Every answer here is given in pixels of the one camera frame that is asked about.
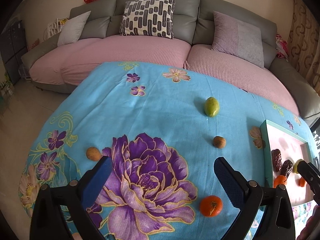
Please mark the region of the person's hand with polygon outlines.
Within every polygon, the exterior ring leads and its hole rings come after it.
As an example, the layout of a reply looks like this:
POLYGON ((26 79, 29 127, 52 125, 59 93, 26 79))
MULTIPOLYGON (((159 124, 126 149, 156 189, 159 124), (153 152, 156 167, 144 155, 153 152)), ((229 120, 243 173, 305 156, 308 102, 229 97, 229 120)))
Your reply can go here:
POLYGON ((319 223, 319 206, 315 206, 313 209, 312 216, 307 220, 305 228, 300 232, 300 235, 297 237, 297 240, 307 239, 312 231, 316 228, 319 223))

